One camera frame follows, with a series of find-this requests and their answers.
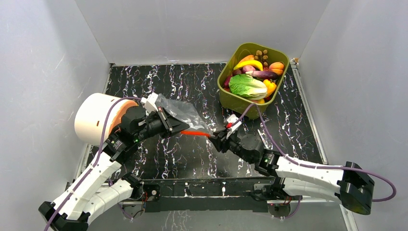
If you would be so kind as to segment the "clear zip top bag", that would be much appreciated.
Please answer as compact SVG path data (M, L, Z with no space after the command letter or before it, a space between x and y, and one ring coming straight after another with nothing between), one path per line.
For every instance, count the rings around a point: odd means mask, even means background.
M211 136L207 124L201 118L192 103L167 99L163 94L158 94L155 104L164 109L176 120L189 126L187 129L181 131L181 134L204 137Z

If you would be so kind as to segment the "green lettuce toy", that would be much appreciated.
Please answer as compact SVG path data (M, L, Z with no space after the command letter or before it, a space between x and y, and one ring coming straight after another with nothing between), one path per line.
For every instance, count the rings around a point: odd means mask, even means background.
M229 80L229 89L232 94L248 100L260 100L267 96L267 86L246 74L235 75Z

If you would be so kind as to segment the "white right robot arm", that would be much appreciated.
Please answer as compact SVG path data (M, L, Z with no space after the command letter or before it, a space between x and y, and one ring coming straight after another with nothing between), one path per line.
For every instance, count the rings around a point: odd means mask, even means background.
M361 215L369 215L373 202L375 182L361 167L353 162L345 166L329 166L283 156L269 150L255 135L238 138L228 129L208 138L218 152L231 151L255 166L266 177L274 177L271 194L277 199L289 196L310 196L341 204Z

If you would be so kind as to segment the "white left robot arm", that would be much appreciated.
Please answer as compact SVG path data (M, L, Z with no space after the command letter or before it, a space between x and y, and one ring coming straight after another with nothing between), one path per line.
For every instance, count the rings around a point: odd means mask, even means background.
M139 200L144 188L135 176L126 175L103 191L100 187L136 152L141 141L156 135L168 138L192 127L185 115L162 107L148 111L134 103L108 107L94 128L90 127L91 119L91 115L79 112L76 133L98 145L98 153L59 197L40 205L47 229L85 231L110 207L128 198Z

